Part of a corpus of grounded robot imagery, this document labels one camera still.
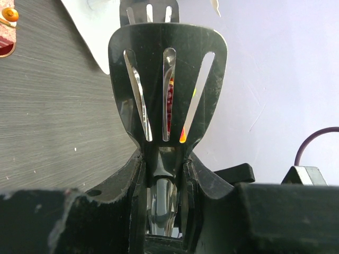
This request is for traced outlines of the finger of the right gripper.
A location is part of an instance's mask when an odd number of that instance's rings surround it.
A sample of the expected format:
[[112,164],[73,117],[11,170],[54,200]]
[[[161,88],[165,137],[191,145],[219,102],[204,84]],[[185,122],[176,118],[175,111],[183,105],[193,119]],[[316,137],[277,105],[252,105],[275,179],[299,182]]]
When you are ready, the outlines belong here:
[[231,185],[255,182],[253,168],[248,163],[217,170],[214,173]]

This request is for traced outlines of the metal serving tongs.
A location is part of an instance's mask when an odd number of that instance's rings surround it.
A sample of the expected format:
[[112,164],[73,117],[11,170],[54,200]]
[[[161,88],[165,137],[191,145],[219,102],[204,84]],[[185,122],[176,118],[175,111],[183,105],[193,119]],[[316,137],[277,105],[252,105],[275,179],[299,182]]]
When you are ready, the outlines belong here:
[[[214,114],[227,62],[217,31],[183,24],[177,1],[121,1],[108,44],[110,78],[124,129],[140,152],[150,190],[150,233],[169,236],[184,162]],[[167,91],[174,78],[171,131]]]

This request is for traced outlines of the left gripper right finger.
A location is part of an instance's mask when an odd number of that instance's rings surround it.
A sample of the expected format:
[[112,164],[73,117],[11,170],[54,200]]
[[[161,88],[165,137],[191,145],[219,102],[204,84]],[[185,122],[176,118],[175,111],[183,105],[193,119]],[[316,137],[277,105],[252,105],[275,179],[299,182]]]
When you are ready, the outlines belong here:
[[181,198],[188,253],[338,253],[335,186],[232,186],[190,155]]

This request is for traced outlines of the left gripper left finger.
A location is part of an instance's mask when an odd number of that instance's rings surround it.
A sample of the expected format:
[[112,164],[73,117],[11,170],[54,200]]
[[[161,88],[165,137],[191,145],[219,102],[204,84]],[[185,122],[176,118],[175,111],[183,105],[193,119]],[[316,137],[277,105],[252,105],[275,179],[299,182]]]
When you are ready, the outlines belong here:
[[1,253],[142,253],[145,204],[136,197],[145,168],[140,152],[104,182],[81,192],[1,190]]

